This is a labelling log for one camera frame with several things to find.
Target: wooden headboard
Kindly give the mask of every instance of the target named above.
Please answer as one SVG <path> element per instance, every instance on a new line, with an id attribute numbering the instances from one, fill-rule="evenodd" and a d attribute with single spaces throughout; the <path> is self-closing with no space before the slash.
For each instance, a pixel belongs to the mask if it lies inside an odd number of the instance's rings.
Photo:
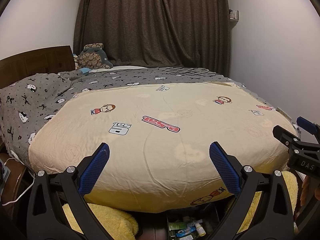
<path id="1" fill-rule="evenodd" d="M 23 52 L 0 60 L 0 89 L 36 73 L 58 73 L 74 69 L 70 46 Z"/>

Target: metal bolt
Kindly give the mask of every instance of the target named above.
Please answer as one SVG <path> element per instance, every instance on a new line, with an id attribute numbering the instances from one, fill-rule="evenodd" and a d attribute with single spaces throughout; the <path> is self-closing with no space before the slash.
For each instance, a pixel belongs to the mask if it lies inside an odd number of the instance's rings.
<path id="1" fill-rule="evenodd" d="M 43 175 L 44 175 L 44 171 L 39 171 L 39 172 L 38 172 L 38 176 L 39 176 L 39 177 L 42 177 Z"/>
<path id="2" fill-rule="evenodd" d="M 276 175 L 276 176 L 280 177 L 281 174 L 282 174 L 281 171 L 278 171 L 278 170 L 275 171 L 275 175 Z"/>
<path id="3" fill-rule="evenodd" d="M 246 172 L 251 172 L 252 171 L 252 168 L 250 166 L 244 166 L 244 170 Z"/>
<path id="4" fill-rule="evenodd" d="M 67 172 L 68 172 L 68 173 L 73 173 L 75 170 L 76 170 L 76 168 L 75 168 L 74 166 L 69 166 L 69 167 L 67 168 Z"/>

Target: blue gripper pad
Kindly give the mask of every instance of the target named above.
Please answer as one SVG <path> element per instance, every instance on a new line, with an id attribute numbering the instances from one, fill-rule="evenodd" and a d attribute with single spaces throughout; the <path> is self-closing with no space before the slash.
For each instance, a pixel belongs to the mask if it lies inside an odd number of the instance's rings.
<path id="1" fill-rule="evenodd" d="M 237 197 L 241 190 L 240 178 L 224 153 L 215 143 L 210 145 L 209 156 L 228 191 Z"/>
<path id="2" fill-rule="evenodd" d="M 81 196 L 89 194 L 96 184 L 103 168 L 106 166 L 110 156 L 108 144 L 104 144 L 96 156 L 91 160 L 90 164 L 82 173 L 79 179 L 78 192 Z"/>
<path id="3" fill-rule="evenodd" d="M 301 116 L 297 118 L 297 125 L 303 128 L 303 130 L 306 130 L 308 133 L 311 133 L 312 135 L 316 135 L 318 132 L 317 126 L 314 123 Z"/>

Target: white wall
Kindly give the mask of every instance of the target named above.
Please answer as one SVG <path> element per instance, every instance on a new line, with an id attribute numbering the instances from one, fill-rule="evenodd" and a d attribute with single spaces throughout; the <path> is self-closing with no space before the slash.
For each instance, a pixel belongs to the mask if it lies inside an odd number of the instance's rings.
<path id="1" fill-rule="evenodd" d="M 79 0 L 11 0 L 0 17 L 0 60 L 21 52 L 70 45 Z"/>
<path id="2" fill-rule="evenodd" d="M 320 123 L 320 17 L 309 0 L 229 0 L 239 10 L 232 30 L 230 77 L 294 121 Z M 303 132 L 302 139 L 316 142 Z"/>

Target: bed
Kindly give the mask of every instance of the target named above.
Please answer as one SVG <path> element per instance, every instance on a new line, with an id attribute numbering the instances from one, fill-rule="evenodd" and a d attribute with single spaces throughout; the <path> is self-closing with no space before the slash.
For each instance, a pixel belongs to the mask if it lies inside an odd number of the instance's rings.
<path id="1" fill-rule="evenodd" d="M 268 173 L 287 161 L 272 128 L 296 133 L 243 84 L 204 68 L 45 72 L 0 90 L 1 137 L 12 157 L 48 173 L 108 143 L 110 160 L 85 196 L 92 203 L 157 213 L 225 198 L 211 142 Z"/>

